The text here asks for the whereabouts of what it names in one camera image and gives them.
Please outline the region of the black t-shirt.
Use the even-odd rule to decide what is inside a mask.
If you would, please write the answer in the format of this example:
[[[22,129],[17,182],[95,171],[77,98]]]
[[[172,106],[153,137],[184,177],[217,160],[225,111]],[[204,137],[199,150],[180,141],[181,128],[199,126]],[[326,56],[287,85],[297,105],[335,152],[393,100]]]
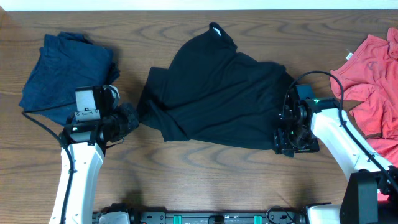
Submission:
[[[212,22],[180,48],[169,68],[149,70],[137,110],[164,141],[268,150],[292,80],[283,65],[238,52]]]

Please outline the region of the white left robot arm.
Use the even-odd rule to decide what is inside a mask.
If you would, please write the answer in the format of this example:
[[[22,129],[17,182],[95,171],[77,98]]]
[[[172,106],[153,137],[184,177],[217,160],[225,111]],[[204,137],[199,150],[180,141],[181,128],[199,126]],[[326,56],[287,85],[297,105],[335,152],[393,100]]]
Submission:
[[[91,223],[105,152],[139,126],[130,103],[105,111],[77,111],[60,133],[62,173],[50,223]]]

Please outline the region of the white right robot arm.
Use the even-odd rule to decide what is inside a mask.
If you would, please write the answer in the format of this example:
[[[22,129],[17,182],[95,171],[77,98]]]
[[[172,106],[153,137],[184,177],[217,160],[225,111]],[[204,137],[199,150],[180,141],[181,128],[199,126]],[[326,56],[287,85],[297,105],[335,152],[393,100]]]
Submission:
[[[274,150],[292,157],[317,152],[321,141],[348,185],[341,205],[305,207],[296,223],[397,223],[397,167],[359,134],[333,98],[292,100],[280,114]]]

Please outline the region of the folded navy blue garment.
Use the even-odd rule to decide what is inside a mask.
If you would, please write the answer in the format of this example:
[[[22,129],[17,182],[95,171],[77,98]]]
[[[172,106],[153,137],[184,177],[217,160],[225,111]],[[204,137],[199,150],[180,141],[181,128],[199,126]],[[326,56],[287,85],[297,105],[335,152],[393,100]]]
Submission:
[[[39,51],[19,106],[62,126],[77,110],[76,88],[110,85],[119,78],[113,50],[95,45],[83,34],[47,34]]]

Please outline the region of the red t-shirt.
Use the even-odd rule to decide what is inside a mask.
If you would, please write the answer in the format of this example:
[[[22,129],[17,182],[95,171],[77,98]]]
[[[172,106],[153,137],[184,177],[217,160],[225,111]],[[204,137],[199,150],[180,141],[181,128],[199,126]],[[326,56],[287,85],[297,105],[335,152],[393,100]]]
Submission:
[[[345,100],[359,101],[349,113],[381,156],[397,166],[397,29],[386,39],[369,35],[347,62],[330,73]]]

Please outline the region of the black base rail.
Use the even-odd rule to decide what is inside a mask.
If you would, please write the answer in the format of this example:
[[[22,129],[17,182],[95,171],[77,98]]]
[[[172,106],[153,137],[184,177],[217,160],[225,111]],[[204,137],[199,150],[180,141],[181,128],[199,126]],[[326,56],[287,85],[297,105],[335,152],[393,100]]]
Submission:
[[[92,215],[92,222],[132,224],[307,224],[306,214],[279,206],[266,211],[181,212],[160,207],[133,208],[114,203]]]

